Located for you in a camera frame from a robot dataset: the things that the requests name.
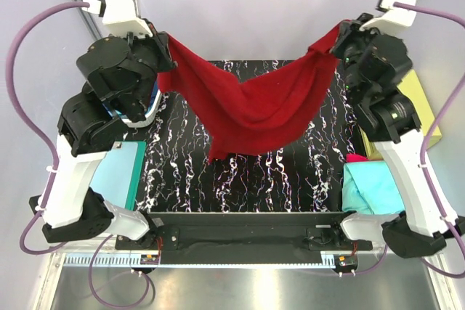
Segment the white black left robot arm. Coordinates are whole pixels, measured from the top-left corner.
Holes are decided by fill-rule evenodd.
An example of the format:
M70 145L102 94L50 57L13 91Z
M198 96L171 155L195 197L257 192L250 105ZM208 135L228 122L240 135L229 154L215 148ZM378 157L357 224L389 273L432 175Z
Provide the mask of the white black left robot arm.
M86 82L62 107L57 156L50 196L29 200L43 210L47 242L90 240L108 233L125 237L142 249L157 239L157 226L145 212L107 201L91 188L98 165L129 129L125 120L143 122L157 76L175 68L169 36L151 30L128 32L95 41L76 60Z

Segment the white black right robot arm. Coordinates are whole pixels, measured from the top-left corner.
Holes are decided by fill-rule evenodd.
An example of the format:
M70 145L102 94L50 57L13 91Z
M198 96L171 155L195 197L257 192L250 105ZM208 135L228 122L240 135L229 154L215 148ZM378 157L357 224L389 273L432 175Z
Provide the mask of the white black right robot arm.
M367 240L385 242L401 258L433 256L453 236L446 223L463 234L464 217L443 193L438 196L446 214L441 215L424 178L421 121L397 87L413 63L403 41L385 25L386 20L368 13L345 20L331 52L342 61L346 96L357 123L386 161L404 209L398 215L348 213L330 231L330 241L342 250Z

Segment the red t-shirt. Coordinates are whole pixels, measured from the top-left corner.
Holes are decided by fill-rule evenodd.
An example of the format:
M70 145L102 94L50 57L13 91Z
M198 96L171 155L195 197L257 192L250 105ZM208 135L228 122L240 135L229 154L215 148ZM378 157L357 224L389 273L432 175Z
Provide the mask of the red t-shirt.
M338 34L335 26L299 59L245 82L169 37L177 67L159 74L158 87L181 94L200 119L210 161L261 155L298 139L318 114L339 63L331 53Z

